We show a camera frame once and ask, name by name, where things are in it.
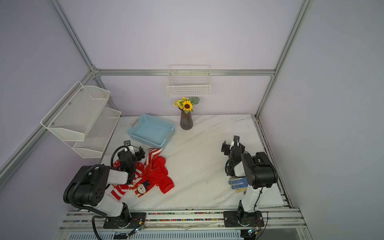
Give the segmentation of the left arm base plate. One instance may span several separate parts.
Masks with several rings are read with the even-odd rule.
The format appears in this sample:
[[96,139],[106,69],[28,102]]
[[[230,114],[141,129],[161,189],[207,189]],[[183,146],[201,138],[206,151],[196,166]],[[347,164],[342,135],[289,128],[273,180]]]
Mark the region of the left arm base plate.
[[143,226],[147,214],[144,212],[130,213],[128,217],[107,217],[104,229],[136,229]]

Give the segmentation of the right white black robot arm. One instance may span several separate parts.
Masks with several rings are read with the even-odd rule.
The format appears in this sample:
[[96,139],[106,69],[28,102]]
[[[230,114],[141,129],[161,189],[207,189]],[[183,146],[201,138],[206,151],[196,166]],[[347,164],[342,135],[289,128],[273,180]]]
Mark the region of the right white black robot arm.
[[264,152],[251,155],[235,136],[230,144],[223,142],[221,152],[228,156],[225,173],[231,177],[232,189],[245,189],[245,196],[239,201],[235,212],[225,212],[225,223],[231,226],[262,226],[264,220],[260,203],[278,181],[278,174],[270,159]]

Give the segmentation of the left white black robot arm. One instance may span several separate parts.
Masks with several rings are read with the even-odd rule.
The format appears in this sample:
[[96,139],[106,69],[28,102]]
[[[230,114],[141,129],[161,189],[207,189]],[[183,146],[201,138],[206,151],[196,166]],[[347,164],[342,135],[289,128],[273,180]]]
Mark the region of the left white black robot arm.
[[144,157],[143,148],[126,141],[114,151],[109,166],[82,166],[64,191],[64,202],[106,219],[130,222],[132,217],[127,205],[108,195],[106,190],[111,186],[131,185],[137,177],[137,163]]

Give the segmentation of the red snowman sock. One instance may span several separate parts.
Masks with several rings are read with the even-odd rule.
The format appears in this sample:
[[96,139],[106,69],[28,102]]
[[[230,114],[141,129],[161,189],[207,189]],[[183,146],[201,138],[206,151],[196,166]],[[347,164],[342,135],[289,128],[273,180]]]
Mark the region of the red snowman sock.
[[168,193],[175,187],[165,164],[166,159],[164,157],[157,156],[154,158],[153,173],[155,174],[155,182],[163,194]]
[[134,192],[139,198],[151,190],[158,182],[160,177],[158,174],[150,173],[143,178],[134,186]]

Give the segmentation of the light blue plastic basket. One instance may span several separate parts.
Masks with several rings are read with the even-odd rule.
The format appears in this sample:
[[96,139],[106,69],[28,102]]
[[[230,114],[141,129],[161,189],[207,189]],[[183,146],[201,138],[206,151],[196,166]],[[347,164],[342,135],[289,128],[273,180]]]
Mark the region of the light blue plastic basket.
[[164,149],[176,132],[176,126],[169,121],[142,114],[128,129],[127,134],[134,141],[154,149]]

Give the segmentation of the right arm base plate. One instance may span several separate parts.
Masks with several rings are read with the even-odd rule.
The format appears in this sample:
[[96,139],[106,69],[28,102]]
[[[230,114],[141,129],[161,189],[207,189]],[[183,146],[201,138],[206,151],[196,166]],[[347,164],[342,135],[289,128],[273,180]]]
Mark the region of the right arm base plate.
[[225,227],[264,227],[264,218],[260,211],[238,213],[237,211],[224,211]]

